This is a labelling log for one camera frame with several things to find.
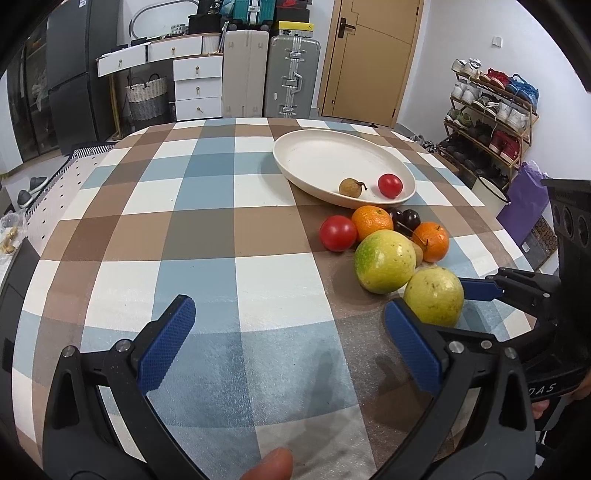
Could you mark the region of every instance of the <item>white plate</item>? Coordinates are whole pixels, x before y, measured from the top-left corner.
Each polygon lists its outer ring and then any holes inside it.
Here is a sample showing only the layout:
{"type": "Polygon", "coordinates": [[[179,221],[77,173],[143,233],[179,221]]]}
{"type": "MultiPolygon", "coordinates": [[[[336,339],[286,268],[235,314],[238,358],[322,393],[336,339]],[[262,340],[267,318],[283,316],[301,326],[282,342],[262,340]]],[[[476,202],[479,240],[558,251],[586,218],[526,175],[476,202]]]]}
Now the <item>white plate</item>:
{"type": "Polygon", "coordinates": [[[408,167],[382,147],[354,135],[334,130],[308,129],[279,137],[273,147],[277,166],[285,178],[304,192],[325,202],[356,209],[363,205],[400,205],[414,195],[417,183],[408,167]],[[378,179],[393,173],[402,180],[395,199],[382,195],[378,179]],[[366,184],[358,199],[339,193],[344,179],[366,184]]]}

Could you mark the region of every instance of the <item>refrigerator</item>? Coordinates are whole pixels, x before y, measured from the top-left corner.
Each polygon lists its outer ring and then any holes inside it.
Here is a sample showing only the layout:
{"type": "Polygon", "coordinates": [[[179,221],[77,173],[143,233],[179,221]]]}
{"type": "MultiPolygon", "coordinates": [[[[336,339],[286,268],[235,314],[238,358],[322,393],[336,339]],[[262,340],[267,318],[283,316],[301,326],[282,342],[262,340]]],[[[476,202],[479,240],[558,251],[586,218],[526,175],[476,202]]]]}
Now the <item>refrigerator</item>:
{"type": "Polygon", "coordinates": [[[57,142],[72,147],[115,132],[109,80],[96,59],[117,45],[120,0],[67,0],[47,20],[47,88],[57,142]]]}

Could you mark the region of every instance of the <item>beige suitcase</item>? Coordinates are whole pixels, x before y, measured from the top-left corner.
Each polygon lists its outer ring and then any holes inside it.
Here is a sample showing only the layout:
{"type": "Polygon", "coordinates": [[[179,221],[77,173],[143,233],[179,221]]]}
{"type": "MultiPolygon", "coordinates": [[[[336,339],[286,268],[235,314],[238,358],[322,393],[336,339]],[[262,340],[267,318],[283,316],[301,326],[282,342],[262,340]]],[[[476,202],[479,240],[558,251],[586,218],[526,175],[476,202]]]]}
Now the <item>beige suitcase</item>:
{"type": "Polygon", "coordinates": [[[222,116],[262,116],[269,34],[257,30],[226,33],[223,48],[222,116]]]}

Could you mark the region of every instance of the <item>table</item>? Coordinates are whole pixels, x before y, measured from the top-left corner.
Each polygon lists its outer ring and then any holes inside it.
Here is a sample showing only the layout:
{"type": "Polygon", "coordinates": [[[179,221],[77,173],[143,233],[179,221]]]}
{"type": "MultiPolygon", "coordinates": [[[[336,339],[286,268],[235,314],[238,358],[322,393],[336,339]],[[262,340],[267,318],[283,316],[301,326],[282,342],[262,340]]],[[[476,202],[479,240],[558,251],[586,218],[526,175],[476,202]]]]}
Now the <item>table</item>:
{"type": "MultiPolygon", "coordinates": [[[[281,445],[293,451],[298,478],[367,479],[401,443],[429,396],[385,331],[387,297],[361,289],[352,250],[333,254],[319,242],[329,215],[351,211],[305,194],[275,165],[274,140],[303,128],[358,135],[404,161],[417,179],[405,207],[452,237],[440,265],[481,278],[500,266],[530,269],[466,186],[386,128],[239,118],[136,132],[83,183],[25,298],[13,403],[20,442],[37,462],[61,349],[134,338],[178,293],[195,300],[197,321],[149,398],[212,479],[239,478],[281,445]]],[[[529,321],[497,301],[467,301],[459,326],[505,340],[529,321]]]]}

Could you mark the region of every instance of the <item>human hand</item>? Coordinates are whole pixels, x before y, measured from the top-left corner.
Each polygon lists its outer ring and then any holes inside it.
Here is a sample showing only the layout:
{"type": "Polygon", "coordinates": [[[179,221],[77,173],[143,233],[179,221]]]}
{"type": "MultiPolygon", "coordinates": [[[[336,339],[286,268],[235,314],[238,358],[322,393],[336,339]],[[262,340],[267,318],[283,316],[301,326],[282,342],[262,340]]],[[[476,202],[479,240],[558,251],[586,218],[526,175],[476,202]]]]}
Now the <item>human hand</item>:
{"type": "Polygon", "coordinates": [[[276,448],[265,455],[261,463],[251,468],[240,480],[290,480],[294,459],[286,448],[276,448]]]}

